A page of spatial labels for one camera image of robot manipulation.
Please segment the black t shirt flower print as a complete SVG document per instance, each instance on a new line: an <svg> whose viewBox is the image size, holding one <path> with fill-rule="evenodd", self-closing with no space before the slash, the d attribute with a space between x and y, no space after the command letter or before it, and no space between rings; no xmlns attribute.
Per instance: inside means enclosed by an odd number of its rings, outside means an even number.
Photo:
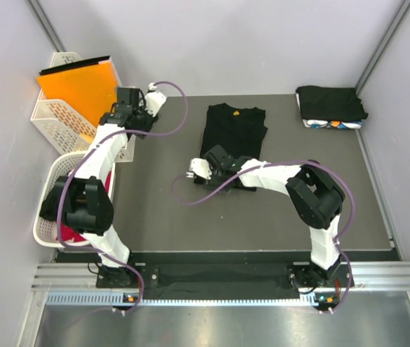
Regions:
<svg viewBox="0 0 410 347"><path fill-rule="evenodd" d="M257 107L234 108L226 103L209 106L200 157L219 145L235 160L258 160L268 131L265 117L266 111Z"/></svg>

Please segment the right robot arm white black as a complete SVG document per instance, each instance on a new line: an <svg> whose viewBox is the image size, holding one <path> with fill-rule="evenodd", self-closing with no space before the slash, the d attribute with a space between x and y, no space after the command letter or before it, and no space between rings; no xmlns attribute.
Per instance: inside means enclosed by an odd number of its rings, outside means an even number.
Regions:
<svg viewBox="0 0 410 347"><path fill-rule="evenodd" d="M189 169L211 189L261 188L290 197L297 215L309 227L312 245L309 264L289 271L292 286L319 288L336 279L340 252L335 237L345 194L329 173L306 163L271 166L245 155L234 158L220 145L202 158L191 159Z"/></svg>

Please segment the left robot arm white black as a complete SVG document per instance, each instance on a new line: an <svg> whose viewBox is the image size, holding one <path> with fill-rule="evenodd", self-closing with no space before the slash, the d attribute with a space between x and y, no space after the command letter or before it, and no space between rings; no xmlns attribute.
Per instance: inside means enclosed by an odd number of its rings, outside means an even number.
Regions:
<svg viewBox="0 0 410 347"><path fill-rule="evenodd" d="M72 172L73 179L60 176L42 202L41 218L72 229L99 249L100 287L122 288L138 282L137 269L129 264L130 250L114 229L114 207L105 183L121 149L132 135L145 137L151 131L165 102L155 84L146 93L118 87L116 101L100 118L85 162Z"/></svg>

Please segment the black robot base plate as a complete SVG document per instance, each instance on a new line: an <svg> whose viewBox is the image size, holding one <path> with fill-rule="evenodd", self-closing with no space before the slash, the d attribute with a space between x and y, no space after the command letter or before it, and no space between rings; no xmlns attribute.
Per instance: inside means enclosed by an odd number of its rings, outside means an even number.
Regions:
<svg viewBox="0 0 410 347"><path fill-rule="evenodd" d="M308 251L259 252L137 252L129 264L138 278L144 279L144 299L152 300L237 300L295 299L325 289L339 295L341 289L354 284L345 260L332 279L319 288L295 288L289 271L308 265ZM140 282L122 288L136 289Z"/></svg>

